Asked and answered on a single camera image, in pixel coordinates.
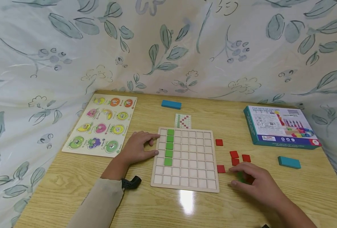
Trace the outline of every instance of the child's hand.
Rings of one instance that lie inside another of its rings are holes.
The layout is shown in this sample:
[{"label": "child's hand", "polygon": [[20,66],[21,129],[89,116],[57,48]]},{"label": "child's hand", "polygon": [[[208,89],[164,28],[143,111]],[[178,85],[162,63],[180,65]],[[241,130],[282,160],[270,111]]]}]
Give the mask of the child's hand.
[{"label": "child's hand", "polygon": [[231,186],[252,196],[260,203],[273,209],[279,209],[281,205],[290,200],[277,186],[270,173],[252,163],[243,162],[229,169],[231,172],[245,172],[244,175],[251,175],[255,178],[252,185],[248,185],[237,180],[232,180]]},{"label": "child's hand", "polygon": [[143,131],[134,132],[116,158],[127,165],[151,158],[157,155],[158,151],[155,149],[144,151],[144,144],[149,142],[149,145],[153,146],[153,141],[159,137],[160,135],[158,134],[150,134]]}]

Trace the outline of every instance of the blue box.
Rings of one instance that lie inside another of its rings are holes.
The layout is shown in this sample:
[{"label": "blue box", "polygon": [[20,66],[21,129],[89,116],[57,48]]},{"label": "blue box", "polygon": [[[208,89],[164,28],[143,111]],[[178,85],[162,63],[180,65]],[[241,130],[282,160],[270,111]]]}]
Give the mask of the blue box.
[{"label": "blue box", "polygon": [[300,162],[297,159],[287,158],[283,156],[278,156],[277,159],[279,159],[279,165],[281,166],[286,166],[286,167],[296,168],[296,169],[301,168]]},{"label": "blue box", "polygon": [[174,108],[174,109],[181,109],[181,103],[180,102],[175,102],[175,101],[166,101],[166,100],[162,100],[162,107],[166,107],[166,108]]},{"label": "blue box", "polygon": [[322,146],[300,109],[247,106],[243,112],[254,145],[299,149]]}]

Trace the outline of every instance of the child's right hand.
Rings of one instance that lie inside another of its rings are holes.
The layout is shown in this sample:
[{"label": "child's right hand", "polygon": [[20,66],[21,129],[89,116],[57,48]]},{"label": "child's right hand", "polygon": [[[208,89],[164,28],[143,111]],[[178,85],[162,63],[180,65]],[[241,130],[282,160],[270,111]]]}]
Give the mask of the child's right hand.
[{"label": "child's right hand", "polygon": [[229,170],[234,173],[242,171],[244,175],[251,175],[255,178],[252,185],[232,180],[231,186],[247,193],[260,203],[278,210],[285,203],[290,202],[277,186],[269,171],[248,162],[240,163]]}]

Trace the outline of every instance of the child's left hand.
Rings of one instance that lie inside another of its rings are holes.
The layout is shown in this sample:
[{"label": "child's left hand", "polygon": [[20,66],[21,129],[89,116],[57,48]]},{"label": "child's left hand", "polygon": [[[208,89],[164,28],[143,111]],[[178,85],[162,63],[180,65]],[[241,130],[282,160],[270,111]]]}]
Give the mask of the child's left hand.
[{"label": "child's left hand", "polygon": [[154,140],[159,137],[160,135],[158,134],[150,134],[144,131],[134,132],[116,158],[126,163],[126,165],[149,159],[157,155],[158,151],[155,149],[144,151],[144,144],[148,142],[150,146],[153,146]]}]

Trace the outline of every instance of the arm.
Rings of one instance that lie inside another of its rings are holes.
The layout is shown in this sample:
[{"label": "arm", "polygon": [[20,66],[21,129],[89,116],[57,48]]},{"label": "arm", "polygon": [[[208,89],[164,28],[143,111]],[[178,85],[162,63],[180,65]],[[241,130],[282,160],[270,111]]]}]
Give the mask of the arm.
[{"label": "arm", "polygon": [[308,216],[286,197],[267,170],[248,162],[229,170],[242,171],[244,175],[252,176],[255,179],[252,185],[233,180],[231,186],[274,209],[287,228],[317,228]]},{"label": "arm", "polygon": [[144,144],[153,146],[160,135],[148,132],[134,132],[125,147],[109,163],[96,181],[67,228],[107,228],[123,198],[121,179],[125,177],[130,164],[146,160],[158,154],[157,150],[144,151]]}]

